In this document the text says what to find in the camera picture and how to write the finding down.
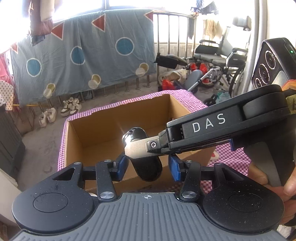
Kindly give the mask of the person's right hand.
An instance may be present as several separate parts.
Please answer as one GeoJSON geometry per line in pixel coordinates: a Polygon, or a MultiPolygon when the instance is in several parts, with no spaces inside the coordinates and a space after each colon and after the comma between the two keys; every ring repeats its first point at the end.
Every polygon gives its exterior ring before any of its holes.
{"type": "Polygon", "coordinates": [[[295,200],[292,199],[295,196],[296,191],[296,171],[295,168],[288,178],[286,184],[284,186],[272,187],[268,184],[268,178],[266,173],[262,172],[258,169],[254,163],[250,163],[248,168],[248,177],[257,183],[265,186],[270,189],[274,193],[276,193],[284,202],[285,211],[280,221],[281,225],[284,225],[291,221],[295,217],[295,200]]]}

